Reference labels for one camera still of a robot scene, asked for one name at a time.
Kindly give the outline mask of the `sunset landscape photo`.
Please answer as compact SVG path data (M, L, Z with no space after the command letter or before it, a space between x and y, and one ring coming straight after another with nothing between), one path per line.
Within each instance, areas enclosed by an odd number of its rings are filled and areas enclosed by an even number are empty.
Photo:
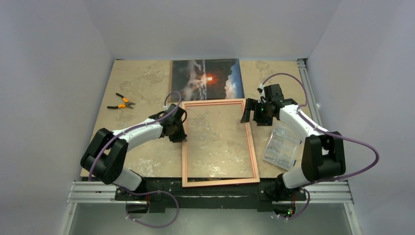
M172 102L244 98L239 59L174 60Z

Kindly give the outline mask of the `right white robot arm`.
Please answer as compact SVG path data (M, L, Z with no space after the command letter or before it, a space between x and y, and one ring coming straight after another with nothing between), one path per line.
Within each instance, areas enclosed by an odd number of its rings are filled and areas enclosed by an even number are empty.
M288 125L304 144L301 166L277 178L278 198L287 199L295 188L345 173L344 143L339 133L317 130L317 124L293 99L284 98L280 85L261 85L258 91L258 99L246 99L240 122L253 120L258 126L270 126L277 119Z

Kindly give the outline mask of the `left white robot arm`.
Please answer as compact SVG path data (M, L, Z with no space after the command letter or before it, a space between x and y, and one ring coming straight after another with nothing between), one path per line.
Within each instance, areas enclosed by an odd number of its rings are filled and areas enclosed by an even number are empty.
M186 141L184 121L187 112L172 104L143 122L110 131L99 129L87 147L80 165L104 184L113 184L127 189L133 200L140 200L146 194L146 180L124 166L128 151L151 140L168 137L173 143Z

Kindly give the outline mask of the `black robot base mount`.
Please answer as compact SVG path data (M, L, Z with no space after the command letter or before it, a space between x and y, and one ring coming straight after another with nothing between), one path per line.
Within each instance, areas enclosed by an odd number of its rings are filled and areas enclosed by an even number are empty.
M284 189L282 192L280 189L277 178L262 178L260 182L251 184L184 188L181 178L148 177L144 186L133 194L117 188L115 200L127 204L143 201L150 213L176 207L284 213L307 200L303 189Z

